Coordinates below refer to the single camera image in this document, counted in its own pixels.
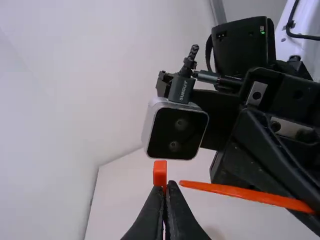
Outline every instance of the camera lens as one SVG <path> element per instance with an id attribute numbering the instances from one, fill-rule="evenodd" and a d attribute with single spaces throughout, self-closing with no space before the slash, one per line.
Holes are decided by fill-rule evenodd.
<path id="1" fill-rule="evenodd" d="M 184 118 L 180 118 L 175 122 L 175 129 L 178 131 L 184 131 L 188 127 L 188 121 L 185 120 Z"/>
<path id="2" fill-rule="evenodd" d="M 177 141 L 170 142 L 169 149 L 174 153 L 178 152 L 180 150 L 180 143 Z"/>

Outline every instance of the white floor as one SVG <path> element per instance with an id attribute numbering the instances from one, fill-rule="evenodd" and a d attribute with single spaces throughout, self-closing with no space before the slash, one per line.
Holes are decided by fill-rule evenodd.
<path id="1" fill-rule="evenodd" d="M 169 160 L 168 180 L 209 182 L 215 152 L 191 161 Z M 153 187 L 153 160 L 142 149 L 99 169 L 85 240 L 118 240 L 131 227 Z M 195 218 L 212 240 L 316 240 L 286 209 L 181 188 Z"/>

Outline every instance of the orange plastic strip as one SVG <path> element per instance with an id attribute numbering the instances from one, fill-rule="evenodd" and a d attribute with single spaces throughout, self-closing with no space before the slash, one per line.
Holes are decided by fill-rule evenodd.
<path id="1" fill-rule="evenodd" d="M 157 160 L 153 164 L 153 185 L 162 187 L 164 194 L 167 190 L 167 161 Z"/>
<path id="2" fill-rule="evenodd" d="M 211 184 L 197 181 L 181 180 L 179 184 L 186 188 L 227 195 L 240 199 L 260 202 L 263 204 L 275 205 L 278 207 L 296 210 L 307 214 L 315 214 L 315 211 L 313 211 L 305 202 L 290 197 L 284 197 L 235 186 Z"/>

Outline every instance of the orange stick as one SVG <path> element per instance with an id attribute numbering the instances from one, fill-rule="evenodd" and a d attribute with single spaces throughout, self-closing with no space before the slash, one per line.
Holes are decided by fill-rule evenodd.
<path id="1" fill-rule="evenodd" d="M 296 211 L 304 212 L 307 214 L 315 214 L 315 211 L 313 211 L 305 202 L 294 199 L 294 198 L 290 198 L 290 197 L 249 190 L 249 189 L 240 188 L 236 186 L 211 184 L 211 183 L 197 182 L 197 181 L 181 180 L 179 184 L 183 187 L 190 188 L 190 189 L 197 189 L 201 191 L 260 202 L 263 204 L 275 205 L 278 207 L 296 210 Z"/>

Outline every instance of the white wall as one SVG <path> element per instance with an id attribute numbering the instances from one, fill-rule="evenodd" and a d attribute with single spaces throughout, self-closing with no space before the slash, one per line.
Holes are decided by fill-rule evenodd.
<path id="1" fill-rule="evenodd" d="M 158 71 L 193 43 L 204 59 L 208 6 L 0 3 L 1 240 L 83 238 L 98 165 L 140 146 Z"/>
<path id="2" fill-rule="evenodd" d="M 271 18 L 277 27 L 287 0 L 222 0 L 228 22 L 256 16 Z"/>

